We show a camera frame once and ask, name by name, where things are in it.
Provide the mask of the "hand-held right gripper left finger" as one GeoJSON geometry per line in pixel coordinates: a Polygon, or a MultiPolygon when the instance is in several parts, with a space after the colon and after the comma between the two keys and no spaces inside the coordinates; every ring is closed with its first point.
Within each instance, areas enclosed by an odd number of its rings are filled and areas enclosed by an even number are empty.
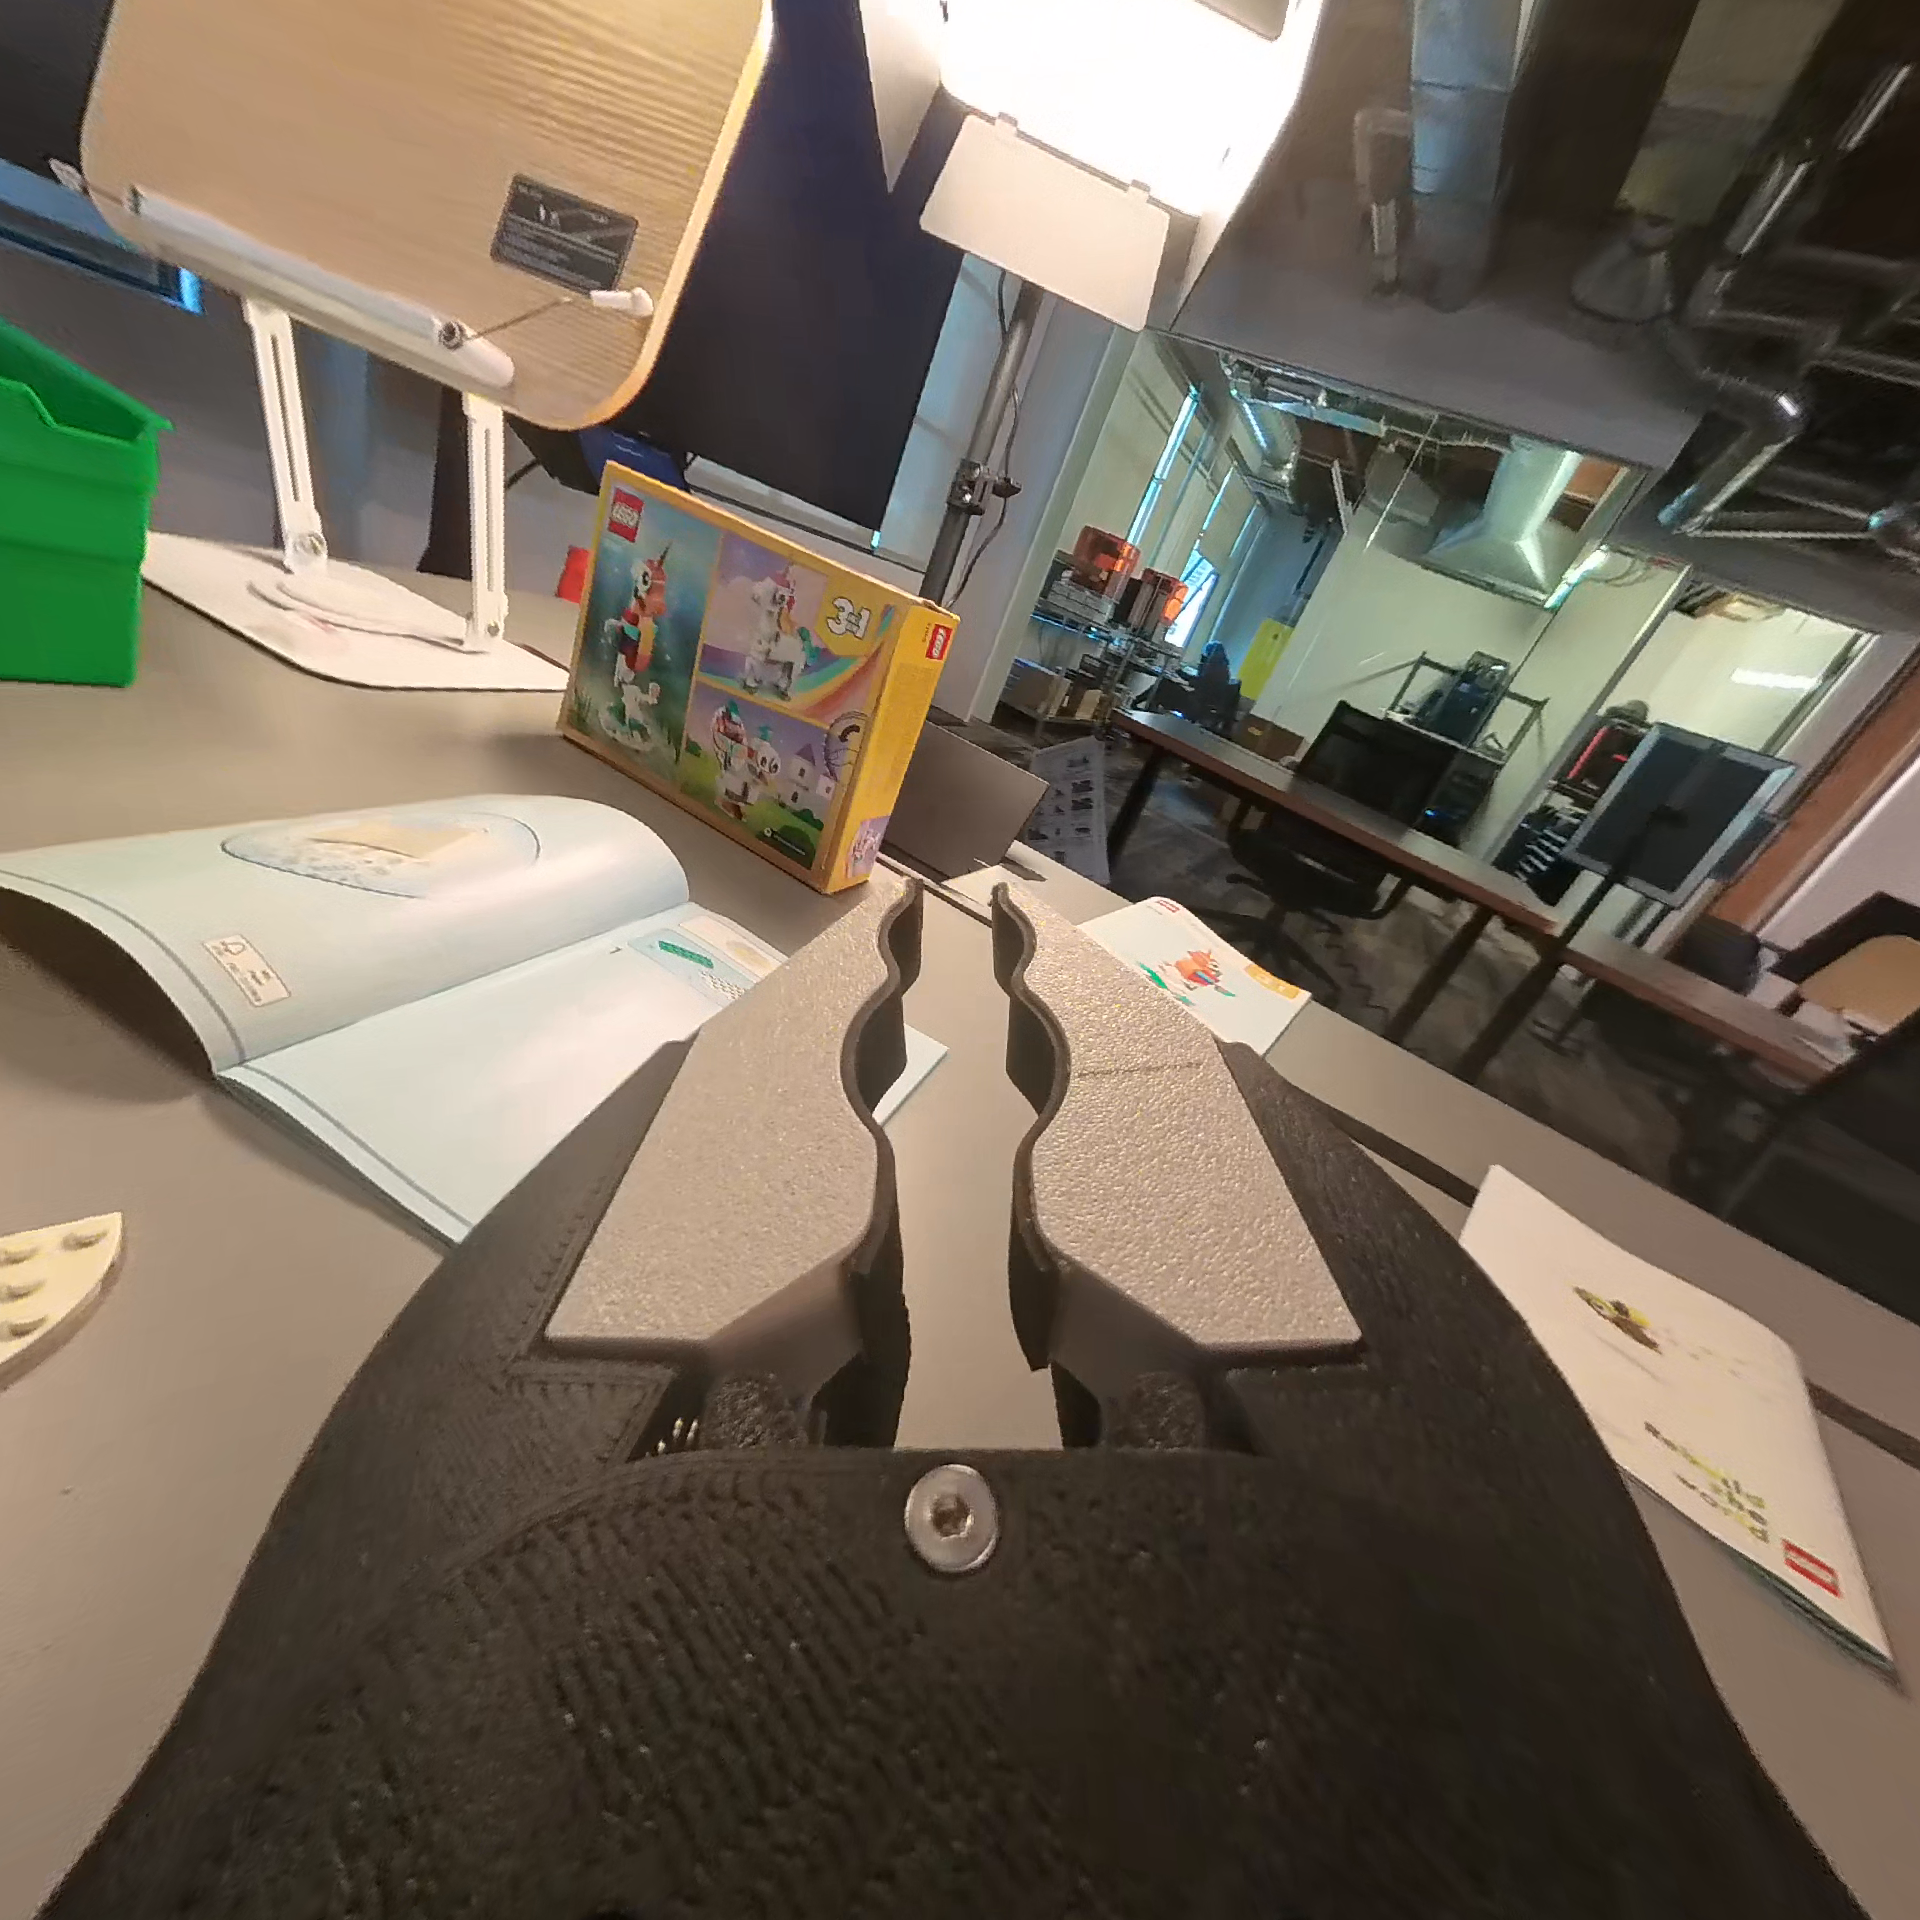
{"type": "Polygon", "coordinates": [[[924,889],[858,903],[708,1019],[545,1340],[594,1357],[903,1357],[896,1155],[924,889]]]}

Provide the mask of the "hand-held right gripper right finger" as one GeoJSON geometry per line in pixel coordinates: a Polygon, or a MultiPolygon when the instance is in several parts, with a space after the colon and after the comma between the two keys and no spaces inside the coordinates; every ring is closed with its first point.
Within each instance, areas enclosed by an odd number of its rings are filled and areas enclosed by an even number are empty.
{"type": "Polygon", "coordinates": [[[1010,1307],[1031,1369],[1348,1359],[1360,1325],[1222,1041],[1034,892],[991,892],[1015,1152],[1010,1307]]]}

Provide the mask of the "seahorse instruction booklet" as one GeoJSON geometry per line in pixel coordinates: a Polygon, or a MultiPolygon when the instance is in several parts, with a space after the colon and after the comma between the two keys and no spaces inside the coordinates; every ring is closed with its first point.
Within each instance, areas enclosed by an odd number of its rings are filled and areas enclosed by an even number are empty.
{"type": "Polygon", "coordinates": [[[1165,896],[1116,907],[1078,927],[1180,1001],[1216,1039],[1258,1053],[1312,1001],[1306,987],[1273,975],[1165,896]]]}

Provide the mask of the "unicorn instruction booklet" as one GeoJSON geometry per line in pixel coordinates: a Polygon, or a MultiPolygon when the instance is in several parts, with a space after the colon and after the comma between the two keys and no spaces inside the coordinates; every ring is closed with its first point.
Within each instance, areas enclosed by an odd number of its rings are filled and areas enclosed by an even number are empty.
{"type": "Polygon", "coordinates": [[[476,796],[4,852],[229,1088],[446,1240],[784,959],[615,806],[476,796]]]}

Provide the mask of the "yellow lego box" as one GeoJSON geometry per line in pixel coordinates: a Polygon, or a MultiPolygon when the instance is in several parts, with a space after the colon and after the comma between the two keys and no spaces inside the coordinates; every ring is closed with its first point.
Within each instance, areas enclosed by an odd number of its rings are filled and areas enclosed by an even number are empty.
{"type": "Polygon", "coordinates": [[[559,731],[823,896],[872,876],[957,614],[604,469],[559,731]]]}

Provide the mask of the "white rounded lego plate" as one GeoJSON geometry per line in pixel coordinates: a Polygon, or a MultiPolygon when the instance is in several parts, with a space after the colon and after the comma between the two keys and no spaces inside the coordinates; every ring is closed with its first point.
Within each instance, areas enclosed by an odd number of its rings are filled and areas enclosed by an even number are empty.
{"type": "Polygon", "coordinates": [[[126,1251],[118,1212],[1,1233],[1,1387],[98,1310],[126,1251]]]}

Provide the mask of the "printed paper sheet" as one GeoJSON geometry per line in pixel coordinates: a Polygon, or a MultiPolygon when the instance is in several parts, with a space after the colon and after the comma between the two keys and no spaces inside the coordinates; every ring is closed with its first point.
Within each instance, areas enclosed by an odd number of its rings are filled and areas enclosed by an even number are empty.
{"type": "Polygon", "coordinates": [[[1033,750],[1029,772],[1045,782],[1023,843],[1094,885],[1111,885],[1105,758],[1087,734],[1033,750]]]}

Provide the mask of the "black office chair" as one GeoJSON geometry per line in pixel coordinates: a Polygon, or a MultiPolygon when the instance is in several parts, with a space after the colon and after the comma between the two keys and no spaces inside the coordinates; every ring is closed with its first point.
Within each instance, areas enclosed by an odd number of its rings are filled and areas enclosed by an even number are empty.
{"type": "MultiPolygon", "coordinates": [[[[1295,776],[1324,787],[1340,800],[1415,827],[1447,771],[1448,752],[1418,741],[1408,726],[1340,703],[1295,776]]],[[[1270,811],[1237,852],[1240,865],[1277,903],[1277,911],[1305,911],[1340,920],[1378,920],[1406,896],[1375,855],[1288,811],[1270,811]]]]}

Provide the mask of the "long brown table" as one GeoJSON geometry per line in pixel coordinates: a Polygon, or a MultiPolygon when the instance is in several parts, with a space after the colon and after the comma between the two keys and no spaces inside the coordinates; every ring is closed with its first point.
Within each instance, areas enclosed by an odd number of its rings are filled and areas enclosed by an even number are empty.
{"type": "Polygon", "coordinates": [[[1142,750],[1140,772],[1111,820],[1111,857],[1118,857],[1133,833],[1154,792],[1161,765],[1180,760],[1201,780],[1261,808],[1285,811],[1329,832],[1375,857],[1397,878],[1470,907],[1470,916],[1418,975],[1401,1008],[1384,1021],[1383,1038],[1388,1041],[1406,1041],[1487,925],[1502,924],[1516,929],[1535,950],[1535,964],[1453,1064],[1453,1076],[1466,1084],[1478,1080],[1498,1049],[1520,1032],[1522,1021],[1541,1003],[1561,968],[1674,1017],[1709,1039],[1764,1063],[1796,1088],[1810,1088],[1838,1071],[1860,1068],[1893,1041],[1893,1035],[1884,1035],[1860,1045],[1847,1061],[1838,1061],[1818,1052],[1810,1031],[1788,1015],[1762,1008],[1752,998],[1724,989],[1704,975],[1688,973],[1670,959],[1614,935],[1585,929],[1584,915],[1559,920],[1544,903],[1487,861],[1393,822],[1378,808],[1341,798],[1328,787],[1286,772],[1276,760],[1180,716],[1116,710],[1111,726],[1142,750]]]}

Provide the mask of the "white instruction booklet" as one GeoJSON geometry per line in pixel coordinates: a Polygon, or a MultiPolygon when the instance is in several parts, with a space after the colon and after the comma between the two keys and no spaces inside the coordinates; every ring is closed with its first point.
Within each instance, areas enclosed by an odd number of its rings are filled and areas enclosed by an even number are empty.
{"type": "Polygon", "coordinates": [[[1568,1380],[1621,1473],[1863,1662],[1895,1673],[1807,1380],[1741,1310],[1490,1167],[1461,1247],[1568,1380]]]}

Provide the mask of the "grey monitor on stand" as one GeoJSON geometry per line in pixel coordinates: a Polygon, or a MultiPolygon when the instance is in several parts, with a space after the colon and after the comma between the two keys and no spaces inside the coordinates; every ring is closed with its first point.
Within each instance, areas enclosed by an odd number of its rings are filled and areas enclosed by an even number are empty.
{"type": "Polygon", "coordinates": [[[1665,910],[1684,907],[1734,849],[1751,849],[1757,822],[1793,780],[1788,758],[1673,725],[1654,725],[1626,756],[1562,848],[1598,878],[1557,937],[1570,945],[1610,892],[1665,910]]]}

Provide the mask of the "black light stand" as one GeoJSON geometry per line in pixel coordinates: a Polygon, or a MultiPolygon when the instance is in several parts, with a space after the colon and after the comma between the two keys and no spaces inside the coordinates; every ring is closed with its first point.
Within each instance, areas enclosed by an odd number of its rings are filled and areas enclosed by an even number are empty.
{"type": "Polygon", "coordinates": [[[1018,400],[1018,375],[1026,349],[1033,343],[1040,319],[1041,293],[1037,286],[998,272],[996,317],[998,348],[991,361],[988,388],[975,406],[966,448],[951,470],[943,501],[943,516],[933,536],[928,561],[920,574],[918,597],[948,607],[953,604],[953,575],[959,567],[970,525],[988,510],[991,496],[1010,499],[1016,483],[1004,463],[993,462],[1000,430],[1010,428],[1018,400]]]}

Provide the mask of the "metal exhaust hood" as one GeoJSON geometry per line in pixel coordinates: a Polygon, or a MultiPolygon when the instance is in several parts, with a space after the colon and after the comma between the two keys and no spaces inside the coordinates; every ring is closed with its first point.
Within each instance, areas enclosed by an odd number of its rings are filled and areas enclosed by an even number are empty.
{"type": "Polygon", "coordinates": [[[1457,584],[1559,611],[1598,567],[1644,478],[1636,463],[1516,433],[1481,501],[1447,510],[1415,561],[1457,584]]]}

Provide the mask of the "large black display screen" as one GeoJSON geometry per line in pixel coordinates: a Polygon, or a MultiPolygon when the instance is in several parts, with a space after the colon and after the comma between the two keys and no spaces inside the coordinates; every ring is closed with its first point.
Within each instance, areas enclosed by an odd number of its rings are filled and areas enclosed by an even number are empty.
{"type": "MultiPolygon", "coordinates": [[[[607,425],[879,527],[959,253],[889,184],[858,4],[775,33],[656,371],[607,425]]],[[[4,4],[4,161],[80,164],[112,4],[4,4]]]]}

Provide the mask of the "green plastic bin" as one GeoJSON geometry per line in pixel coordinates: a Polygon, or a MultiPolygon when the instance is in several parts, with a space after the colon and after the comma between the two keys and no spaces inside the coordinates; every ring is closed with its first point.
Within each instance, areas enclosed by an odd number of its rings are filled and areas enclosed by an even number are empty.
{"type": "Polygon", "coordinates": [[[1,324],[1,676],[124,687],[172,422],[1,324]]]}

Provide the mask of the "studio light panel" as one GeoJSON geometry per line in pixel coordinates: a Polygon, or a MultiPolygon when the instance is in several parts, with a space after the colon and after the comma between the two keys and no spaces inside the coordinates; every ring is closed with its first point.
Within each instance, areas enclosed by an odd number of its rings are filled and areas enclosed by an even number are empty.
{"type": "Polygon", "coordinates": [[[896,184],[956,112],[925,232],[1129,331],[1170,324],[1306,93],[1324,1],[861,1],[896,184]]]}

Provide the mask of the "wooden book stand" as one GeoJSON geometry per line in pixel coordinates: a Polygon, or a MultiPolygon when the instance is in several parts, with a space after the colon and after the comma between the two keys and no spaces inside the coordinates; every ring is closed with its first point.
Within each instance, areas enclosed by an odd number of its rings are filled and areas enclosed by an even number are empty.
{"type": "Polygon", "coordinates": [[[149,534],[144,583],[324,680],[561,691],[508,631],[508,417],[597,425],[656,371],[773,33],[764,1],[112,4],[61,180],[240,295],[279,525],[149,534]],[[460,392],[468,612],[328,555],[297,323],[460,392]]]}

